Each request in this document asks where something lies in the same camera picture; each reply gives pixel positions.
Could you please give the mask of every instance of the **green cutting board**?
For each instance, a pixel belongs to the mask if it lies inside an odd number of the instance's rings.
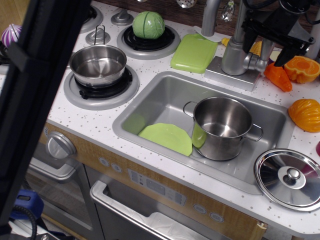
[[[217,50],[218,43],[200,34],[188,34],[177,47],[170,66],[173,69],[204,74]]]

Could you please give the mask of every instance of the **oven door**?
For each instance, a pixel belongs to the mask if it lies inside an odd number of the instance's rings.
[[[137,190],[85,168],[89,181],[94,182],[90,196],[96,203],[106,240],[229,239]]]
[[[88,240],[104,239],[82,163],[70,157],[52,158],[39,143],[22,187],[37,192],[42,198],[44,218],[74,236]]]

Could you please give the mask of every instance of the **purple ball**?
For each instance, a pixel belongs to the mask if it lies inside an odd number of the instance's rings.
[[[8,48],[12,41],[18,41],[22,30],[21,25],[10,24],[3,32],[1,36],[1,41],[3,45]]]

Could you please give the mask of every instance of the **black burner grate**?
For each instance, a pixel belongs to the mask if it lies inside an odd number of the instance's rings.
[[[86,19],[84,20],[84,24],[86,23],[86,22],[88,22],[90,19],[95,19],[97,17],[97,11],[92,7],[92,6],[90,6],[89,7],[89,12],[88,12],[88,15],[87,15],[87,17],[86,17]]]
[[[132,80],[132,74],[127,68],[125,68],[121,78],[117,83],[105,87],[93,88],[84,86],[77,81],[76,77],[74,77],[74,81],[80,88],[79,94],[83,99],[104,99],[118,96],[130,87]]]
[[[7,54],[7,48],[5,45],[0,41],[0,65],[1,64],[9,64],[10,59]]]
[[[134,34],[132,26],[128,27],[123,33],[124,42],[133,50],[151,52],[166,48],[175,39],[175,34],[167,27],[164,33],[157,39],[144,39]]]

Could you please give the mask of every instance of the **saucepan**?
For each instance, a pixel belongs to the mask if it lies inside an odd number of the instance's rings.
[[[111,86],[121,79],[127,63],[126,54],[110,45],[91,45],[73,54],[69,64],[76,80],[91,88]]]
[[[195,104],[193,115],[186,112],[186,106]],[[208,97],[199,103],[187,102],[183,112],[194,120],[192,144],[204,157],[224,161],[235,158],[242,149],[244,140],[259,141],[263,129],[253,124],[249,110],[239,101],[229,97]],[[252,126],[261,131],[253,139],[247,135]]]

